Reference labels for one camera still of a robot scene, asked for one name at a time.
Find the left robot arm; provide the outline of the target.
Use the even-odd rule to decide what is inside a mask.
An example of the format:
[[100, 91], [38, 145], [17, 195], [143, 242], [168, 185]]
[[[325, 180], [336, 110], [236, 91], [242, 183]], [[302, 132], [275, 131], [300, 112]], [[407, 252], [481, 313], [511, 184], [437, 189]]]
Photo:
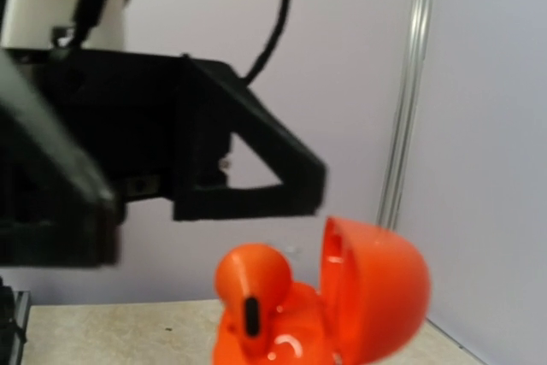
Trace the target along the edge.
[[119, 260], [129, 203], [175, 221], [313, 215], [326, 165], [261, 103], [250, 70], [125, 49], [129, 0], [1, 0], [1, 263]]

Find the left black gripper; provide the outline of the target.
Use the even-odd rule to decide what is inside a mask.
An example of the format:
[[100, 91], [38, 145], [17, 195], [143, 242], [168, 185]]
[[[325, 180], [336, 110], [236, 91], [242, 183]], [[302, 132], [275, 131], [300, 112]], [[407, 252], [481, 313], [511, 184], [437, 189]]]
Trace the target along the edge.
[[2, 51], [3, 267], [114, 266], [127, 203], [183, 203], [185, 64], [110, 50]]

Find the red earbud with yellow tip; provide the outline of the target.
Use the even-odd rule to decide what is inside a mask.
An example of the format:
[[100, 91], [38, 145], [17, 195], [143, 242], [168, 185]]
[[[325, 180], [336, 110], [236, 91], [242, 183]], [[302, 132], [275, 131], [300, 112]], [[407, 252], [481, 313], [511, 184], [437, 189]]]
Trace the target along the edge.
[[241, 244], [222, 257], [215, 290], [225, 307], [228, 329], [245, 354], [266, 353], [274, 313], [292, 283], [289, 262], [268, 244]]

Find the red earbud charging case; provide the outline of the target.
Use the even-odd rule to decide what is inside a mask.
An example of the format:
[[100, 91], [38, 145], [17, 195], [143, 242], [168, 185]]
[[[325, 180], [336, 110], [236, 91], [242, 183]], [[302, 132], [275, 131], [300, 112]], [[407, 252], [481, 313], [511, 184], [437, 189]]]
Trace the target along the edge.
[[243, 352], [223, 313], [215, 364], [369, 364], [403, 348], [426, 318], [429, 267], [405, 237], [367, 223], [330, 217], [320, 284], [295, 280], [277, 307], [266, 353]]

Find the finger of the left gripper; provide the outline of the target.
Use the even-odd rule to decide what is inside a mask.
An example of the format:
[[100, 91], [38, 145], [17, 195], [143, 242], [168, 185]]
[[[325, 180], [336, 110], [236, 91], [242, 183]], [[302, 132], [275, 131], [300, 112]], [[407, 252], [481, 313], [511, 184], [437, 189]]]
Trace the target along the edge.
[[315, 215], [326, 164], [224, 62], [182, 56], [174, 106], [173, 218]]

